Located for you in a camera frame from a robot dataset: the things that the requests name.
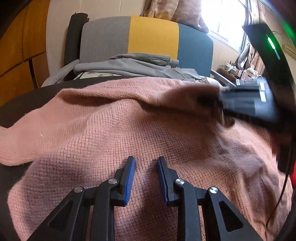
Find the pink knit sweater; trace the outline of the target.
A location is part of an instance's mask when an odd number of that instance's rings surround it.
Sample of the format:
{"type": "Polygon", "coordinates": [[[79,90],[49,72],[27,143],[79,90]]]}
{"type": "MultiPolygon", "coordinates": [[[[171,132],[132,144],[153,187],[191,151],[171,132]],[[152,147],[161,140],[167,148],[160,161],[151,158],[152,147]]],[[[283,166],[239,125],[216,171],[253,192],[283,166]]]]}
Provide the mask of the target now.
{"type": "Polygon", "coordinates": [[[29,169],[10,190],[14,228],[27,240],[76,186],[94,187],[135,157],[132,195],[115,213],[117,240],[175,240],[177,211],[161,196],[156,160],[200,188],[216,186],[263,240],[273,240],[291,207],[269,134],[240,120],[219,124],[197,103],[211,85],[132,78],[63,89],[10,128],[1,128],[1,163],[29,169]]]}

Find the wooden side desk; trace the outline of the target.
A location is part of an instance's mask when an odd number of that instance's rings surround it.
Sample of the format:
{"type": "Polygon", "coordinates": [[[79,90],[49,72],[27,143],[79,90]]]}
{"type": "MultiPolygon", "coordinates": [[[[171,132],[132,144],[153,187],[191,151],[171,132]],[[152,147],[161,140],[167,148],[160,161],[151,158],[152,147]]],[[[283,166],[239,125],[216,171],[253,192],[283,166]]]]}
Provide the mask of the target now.
{"type": "Polygon", "coordinates": [[[232,83],[237,84],[237,82],[242,82],[242,83],[249,83],[249,82],[254,82],[256,81],[256,78],[254,76],[251,76],[244,71],[242,72],[241,77],[238,77],[237,75],[234,75],[232,73],[227,72],[226,70],[219,68],[217,69],[217,72],[225,77],[226,79],[230,80],[232,83]]]}

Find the grey yellow blue chair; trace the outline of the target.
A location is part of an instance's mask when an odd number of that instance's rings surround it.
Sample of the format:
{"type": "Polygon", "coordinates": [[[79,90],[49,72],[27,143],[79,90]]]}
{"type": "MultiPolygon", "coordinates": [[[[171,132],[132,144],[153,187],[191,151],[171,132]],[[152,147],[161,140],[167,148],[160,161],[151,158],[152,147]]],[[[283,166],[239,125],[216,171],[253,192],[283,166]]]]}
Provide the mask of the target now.
{"type": "Polygon", "coordinates": [[[119,54],[168,55],[180,68],[192,68],[203,79],[214,74],[214,43],[189,26],[141,16],[116,16],[88,21],[82,29],[79,59],[63,66],[44,86],[72,80],[79,63],[106,61],[119,54]]]}

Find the beige patterned curtain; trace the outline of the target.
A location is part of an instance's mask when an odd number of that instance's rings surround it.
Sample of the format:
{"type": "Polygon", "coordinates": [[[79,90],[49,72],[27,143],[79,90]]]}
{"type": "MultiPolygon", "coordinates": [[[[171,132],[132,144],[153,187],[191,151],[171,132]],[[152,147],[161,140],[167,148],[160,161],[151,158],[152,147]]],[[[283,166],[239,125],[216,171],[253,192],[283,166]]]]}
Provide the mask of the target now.
{"type": "Polygon", "coordinates": [[[151,0],[145,1],[140,16],[181,23],[208,34],[201,12],[202,1],[199,0],[151,0]]]}

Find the grey garment on chair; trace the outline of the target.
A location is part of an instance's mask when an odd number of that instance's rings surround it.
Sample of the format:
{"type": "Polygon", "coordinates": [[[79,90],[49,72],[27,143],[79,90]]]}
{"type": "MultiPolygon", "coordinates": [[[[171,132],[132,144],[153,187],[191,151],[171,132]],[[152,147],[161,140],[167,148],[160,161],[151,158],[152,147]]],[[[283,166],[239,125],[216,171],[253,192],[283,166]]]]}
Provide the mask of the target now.
{"type": "Polygon", "coordinates": [[[168,55],[145,53],[119,54],[106,61],[79,63],[74,67],[81,72],[110,73],[121,76],[146,76],[171,78],[189,82],[202,80],[192,68],[180,68],[179,61],[168,55]]]}

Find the wooden wardrobe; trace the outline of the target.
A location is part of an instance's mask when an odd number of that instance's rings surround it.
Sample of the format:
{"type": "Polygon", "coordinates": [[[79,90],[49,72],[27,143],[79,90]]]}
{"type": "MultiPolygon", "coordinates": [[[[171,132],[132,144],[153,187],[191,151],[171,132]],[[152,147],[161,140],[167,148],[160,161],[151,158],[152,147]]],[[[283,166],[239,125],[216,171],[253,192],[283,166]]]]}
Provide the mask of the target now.
{"type": "Polygon", "coordinates": [[[46,24],[50,1],[24,1],[1,35],[1,105],[49,77],[46,24]]]}

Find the black rolled mat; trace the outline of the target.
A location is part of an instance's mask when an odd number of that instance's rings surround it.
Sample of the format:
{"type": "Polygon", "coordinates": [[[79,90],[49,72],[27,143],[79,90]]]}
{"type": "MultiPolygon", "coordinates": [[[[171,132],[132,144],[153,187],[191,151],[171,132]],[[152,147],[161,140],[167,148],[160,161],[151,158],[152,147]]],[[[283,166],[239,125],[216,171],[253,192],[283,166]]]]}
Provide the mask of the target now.
{"type": "Polygon", "coordinates": [[[79,59],[82,29],[88,21],[86,13],[75,13],[71,16],[65,42],[64,66],[79,59]]]}

